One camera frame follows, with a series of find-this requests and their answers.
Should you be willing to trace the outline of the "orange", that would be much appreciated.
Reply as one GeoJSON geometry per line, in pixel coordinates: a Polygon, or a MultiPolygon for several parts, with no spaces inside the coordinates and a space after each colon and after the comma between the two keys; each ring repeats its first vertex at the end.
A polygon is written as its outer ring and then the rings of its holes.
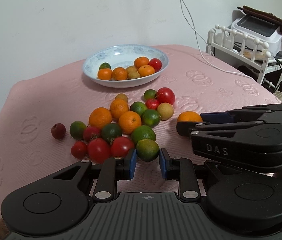
{"type": "Polygon", "coordinates": [[[178,118],[177,122],[202,122],[201,116],[193,111],[182,112],[178,118]]]}

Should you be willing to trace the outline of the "green lime front pile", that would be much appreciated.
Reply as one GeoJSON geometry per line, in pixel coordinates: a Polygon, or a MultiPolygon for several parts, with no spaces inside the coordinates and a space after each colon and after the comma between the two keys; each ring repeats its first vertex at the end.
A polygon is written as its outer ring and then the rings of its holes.
{"type": "Polygon", "coordinates": [[[132,133],[131,133],[131,140],[136,144],[138,141],[143,139],[150,139],[155,141],[156,140],[156,134],[153,131],[153,129],[149,126],[142,125],[137,127],[132,133]]]}

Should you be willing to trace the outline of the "green lime pile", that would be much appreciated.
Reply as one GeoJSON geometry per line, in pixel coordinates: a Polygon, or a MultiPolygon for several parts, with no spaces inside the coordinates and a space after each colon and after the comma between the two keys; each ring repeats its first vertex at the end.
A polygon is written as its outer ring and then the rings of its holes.
{"type": "Polygon", "coordinates": [[[136,144],[138,141],[143,139],[150,139],[155,141],[156,140],[156,134],[153,131],[153,129],[149,126],[142,125],[137,127],[132,133],[131,133],[131,140],[136,144]]]}
{"type": "Polygon", "coordinates": [[[71,137],[74,138],[75,140],[82,140],[86,127],[87,126],[85,125],[84,122],[74,121],[69,129],[71,137]]]}

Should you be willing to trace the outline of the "tan longan right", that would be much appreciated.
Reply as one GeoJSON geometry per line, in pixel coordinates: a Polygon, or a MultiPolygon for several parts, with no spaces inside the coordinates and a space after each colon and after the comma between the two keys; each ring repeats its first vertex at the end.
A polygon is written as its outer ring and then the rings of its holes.
{"type": "Polygon", "coordinates": [[[173,116],[174,108],[170,103],[164,102],[159,104],[157,112],[160,114],[161,120],[165,121],[173,116]]]}

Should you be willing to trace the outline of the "tan longan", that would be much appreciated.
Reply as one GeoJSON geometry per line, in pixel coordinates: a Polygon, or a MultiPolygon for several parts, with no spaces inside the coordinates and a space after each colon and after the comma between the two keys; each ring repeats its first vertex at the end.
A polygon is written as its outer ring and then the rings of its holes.
{"type": "Polygon", "coordinates": [[[165,121],[173,116],[174,108],[170,103],[164,102],[159,104],[157,112],[160,114],[161,120],[165,121]]]}
{"type": "Polygon", "coordinates": [[[129,99],[128,97],[124,94],[124,93],[119,93],[116,95],[115,99],[120,99],[120,100],[124,100],[125,102],[128,102],[129,99]]]}

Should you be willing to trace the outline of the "large red tomato right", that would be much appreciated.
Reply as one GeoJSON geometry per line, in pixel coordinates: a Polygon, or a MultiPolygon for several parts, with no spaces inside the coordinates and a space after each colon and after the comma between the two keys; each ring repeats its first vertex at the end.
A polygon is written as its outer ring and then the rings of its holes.
{"type": "Polygon", "coordinates": [[[159,101],[159,103],[169,103],[173,105],[175,103],[176,97],[170,88],[163,87],[157,91],[156,99],[159,101]]]}

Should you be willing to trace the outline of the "small red fruit centre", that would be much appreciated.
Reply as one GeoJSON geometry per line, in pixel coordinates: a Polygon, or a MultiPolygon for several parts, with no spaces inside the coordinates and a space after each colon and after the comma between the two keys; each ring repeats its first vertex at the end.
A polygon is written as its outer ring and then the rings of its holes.
{"type": "Polygon", "coordinates": [[[157,99],[148,99],[145,102],[145,105],[148,109],[154,109],[156,110],[157,107],[159,106],[159,101],[157,99]]]}

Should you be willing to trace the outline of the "small green lime top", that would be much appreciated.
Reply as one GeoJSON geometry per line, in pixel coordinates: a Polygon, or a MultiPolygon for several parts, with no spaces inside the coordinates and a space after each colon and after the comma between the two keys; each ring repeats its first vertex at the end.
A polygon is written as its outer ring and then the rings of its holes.
{"type": "Polygon", "coordinates": [[[143,97],[144,97],[145,101],[149,100],[149,99],[155,99],[156,98],[156,94],[157,94],[156,90],[148,89],[148,90],[146,90],[144,92],[143,97]]]}

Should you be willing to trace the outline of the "orange tangerine front pile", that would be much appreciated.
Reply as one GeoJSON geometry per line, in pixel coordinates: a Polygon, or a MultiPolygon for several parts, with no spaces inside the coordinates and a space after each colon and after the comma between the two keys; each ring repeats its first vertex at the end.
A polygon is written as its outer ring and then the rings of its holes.
{"type": "Polygon", "coordinates": [[[128,111],[119,118],[118,124],[123,133],[129,135],[142,125],[142,120],[136,112],[128,111]]]}

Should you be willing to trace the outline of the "orange tangerine pile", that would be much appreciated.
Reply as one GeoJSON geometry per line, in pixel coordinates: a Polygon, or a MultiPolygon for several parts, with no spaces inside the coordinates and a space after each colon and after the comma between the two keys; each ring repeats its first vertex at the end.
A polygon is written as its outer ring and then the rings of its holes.
{"type": "Polygon", "coordinates": [[[123,99],[114,99],[110,105],[112,118],[118,120],[124,113],[129,111],[127,102],[123,99]]]}
{"type": "Polygon", "coordinates": [[[136,112],[128,111],[119,118],[118,124],[123,133],[129,135],[142,125],[142,120],[136,112]]]}
{"type": "Polygon", "coordinates": [[[96,108],[89,116],[89,126],[97,127],[102,129],[105,125],[110,124],[112,122],[112,114],[110,110],[99,107],[96,108]]]}

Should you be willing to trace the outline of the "small red tomato front left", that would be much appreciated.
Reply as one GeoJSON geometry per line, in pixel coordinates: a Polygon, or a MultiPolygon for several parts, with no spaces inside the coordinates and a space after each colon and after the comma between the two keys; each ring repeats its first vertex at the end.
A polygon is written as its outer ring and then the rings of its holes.
{"type": "Polygon", "coordinates": [[[70,151],[74,158],[84,159],[87,156],[87,145],[82,141],[76,141],[70,151]]]}

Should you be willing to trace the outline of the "small red tomato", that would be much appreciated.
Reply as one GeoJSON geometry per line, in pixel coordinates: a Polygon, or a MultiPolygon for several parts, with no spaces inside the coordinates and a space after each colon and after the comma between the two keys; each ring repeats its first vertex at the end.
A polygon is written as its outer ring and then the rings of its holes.
{"type": "Polygon", "coordinates": [[[82,141],[76,141],[70,151],[74,158],[84,159],[87,156],[87,145],[82,141]]]}
{"type": "Polygon", "coordinates": [[[101,137],[101,129],[97,127],[87,126],[83,133],[83,140],[90,142],[91,140],[101,137]]]}

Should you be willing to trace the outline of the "tan longan top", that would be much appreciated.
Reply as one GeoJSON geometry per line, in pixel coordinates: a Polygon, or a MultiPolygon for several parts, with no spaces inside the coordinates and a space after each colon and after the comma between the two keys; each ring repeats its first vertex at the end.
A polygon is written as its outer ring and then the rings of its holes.
{"type": "Polygon", "coordinates": [[[120,100],[124,100],[125,102],[128,102],[129,99],[128,97],[124,94],[124,93],[119,93],[116,95],[115,99],[120,99],[120,100]]]}

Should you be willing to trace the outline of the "orange tangerine middle pile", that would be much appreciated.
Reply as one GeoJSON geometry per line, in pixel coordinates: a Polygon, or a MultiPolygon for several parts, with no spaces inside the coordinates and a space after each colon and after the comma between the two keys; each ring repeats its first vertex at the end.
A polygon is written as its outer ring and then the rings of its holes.
{"type": "Polygon", "coordinates": [[[127,102],[123,99],[114,99],[110,105],[112,118],[118,120],[124,113],[129,111],[127,102]]]}

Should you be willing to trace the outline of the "dark green lime centre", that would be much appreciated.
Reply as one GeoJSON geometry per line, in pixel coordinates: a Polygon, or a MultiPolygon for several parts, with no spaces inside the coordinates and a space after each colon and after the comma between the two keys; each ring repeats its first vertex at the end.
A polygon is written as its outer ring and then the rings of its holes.
{"type": "Polygon", "coordinates": [[[105,125],[101,129],[101,137],[109,144],[112,144],[114,139],[121,137],[123,134],[121,127],[116,123],[110,123],[105,125]]]}

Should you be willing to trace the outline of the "dark red small fruit left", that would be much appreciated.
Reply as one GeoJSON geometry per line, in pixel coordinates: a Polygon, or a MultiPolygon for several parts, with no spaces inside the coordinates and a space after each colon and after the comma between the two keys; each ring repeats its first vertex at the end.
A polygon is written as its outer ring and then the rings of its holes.
{"type": "Polygon", "coordinates": [[[66,133],[66,128],[62,123],[57,123],[51,128],[52,137],[57,140],[63,139],[65,133],[66,133]]]}

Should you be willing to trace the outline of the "green lime left pile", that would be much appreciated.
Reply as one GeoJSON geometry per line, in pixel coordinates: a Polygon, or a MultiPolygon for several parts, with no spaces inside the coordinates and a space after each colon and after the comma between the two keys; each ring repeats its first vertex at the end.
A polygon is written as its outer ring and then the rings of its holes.
{"type": "Polygon", "coordinates": [[[69,129],[71,137],[74,138],[75,140],[82,140],[86,127],[87,126],[85,125],[84,122],[74,121],[69,129]]]}

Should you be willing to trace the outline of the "small red tomato middle left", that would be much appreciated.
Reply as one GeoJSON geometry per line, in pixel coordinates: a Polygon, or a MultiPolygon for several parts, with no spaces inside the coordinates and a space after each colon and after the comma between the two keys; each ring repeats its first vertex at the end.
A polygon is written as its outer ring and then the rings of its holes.
{"type": "Polygon", "coordinates": [[[83,133],[83,140],[90,142],[91,140],[101,137],[101,129],[97,127],[87,126],[83,133]]]}

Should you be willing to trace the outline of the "white appliance box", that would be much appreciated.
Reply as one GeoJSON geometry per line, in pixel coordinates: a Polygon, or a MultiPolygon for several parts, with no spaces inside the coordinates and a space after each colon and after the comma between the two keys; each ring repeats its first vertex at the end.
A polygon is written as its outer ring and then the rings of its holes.
{"type": "Polygon", "coordinates": [[[274,55],[281,51],[282,34],[280,32],[280,27],[277,24],[270,23],[248,14],[233,21],[231,29],[235,29],[239,32],[248,34],[251,37],[267,42],[269,45],[268,49],[274,55]]]}

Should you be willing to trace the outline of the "pink embossed tablecloth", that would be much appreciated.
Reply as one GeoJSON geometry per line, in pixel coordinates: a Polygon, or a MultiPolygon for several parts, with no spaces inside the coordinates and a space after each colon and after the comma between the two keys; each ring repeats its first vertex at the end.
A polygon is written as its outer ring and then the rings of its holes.
{"type": "Polygon", "coordinates": [[[82,61],[12,87],[0,112],[0,209],[10,192],[76,161],[70,151],[74,139],[68,134],[61,140],[53,138],[51,129],[55,124],[88,124],[93,112],[109,118],[110,106],[120,93],[134,103],[141,101],[148,89],[171,89],[174,114],[154,128],[157,144],[173,156],[198,164],[203,159],[193,155],[189,140],[176,132],[181,113],[223,112],[278,102],[255,81],[233,75],[230,65],[201,56],[194,48],[165,45],[159,49],[168,56],[167,70],[155,81],[137,88],[101,86],[83,73],[82,61]]]}

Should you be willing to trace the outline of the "orange tangerine left pile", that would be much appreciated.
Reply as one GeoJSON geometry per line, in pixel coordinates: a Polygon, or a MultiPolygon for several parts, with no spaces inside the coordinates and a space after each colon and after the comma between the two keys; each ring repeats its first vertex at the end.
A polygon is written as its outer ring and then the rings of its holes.
{"type": "Polygon", "coordinates": [[[89,126],[97,127],[102,129],[105,125],[110,124],[112,122],[112,114],[110,110],[99,107],[96,108],[89,116],[89,126]]]}

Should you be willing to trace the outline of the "blue floral white bowl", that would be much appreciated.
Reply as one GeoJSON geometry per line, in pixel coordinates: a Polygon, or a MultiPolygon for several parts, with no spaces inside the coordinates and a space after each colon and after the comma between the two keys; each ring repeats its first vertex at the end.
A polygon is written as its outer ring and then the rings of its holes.
{"type": "Polygon", "coordinates": [[[105,48],[88,57],[82,65],[82,71],[93,82],[102,86],[111,88],[132,88],[155,80],[166,70],[168,64],[169,59],[166,53],[157,48],[137,44],[121,44],[105,48]],[[97,77],[99,67],[102,63],[109,63],[112,70],[117,67],[127,68],[133,65],[136,58],[141,56],[145,56],[148,59],[159,59],[162,63],[161,70],[150,76],[123,81],[106,81],[97,77]]]}

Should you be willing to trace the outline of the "brown cloth on appliance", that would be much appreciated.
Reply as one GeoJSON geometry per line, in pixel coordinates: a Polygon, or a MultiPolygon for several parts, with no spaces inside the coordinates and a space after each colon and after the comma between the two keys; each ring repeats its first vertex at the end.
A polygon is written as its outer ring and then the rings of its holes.
{"type": "Polygon", "coordinates": [[[244,12],[245,14],[250,14],[267,22],[277,24],[280,26],[280,31],[282,32],[282,19],[278,18],[277,16],[273,15],[272,13],[263,12],[260,10],[256,10],[247,6],[237,7],[239,10],[244,12]]]}

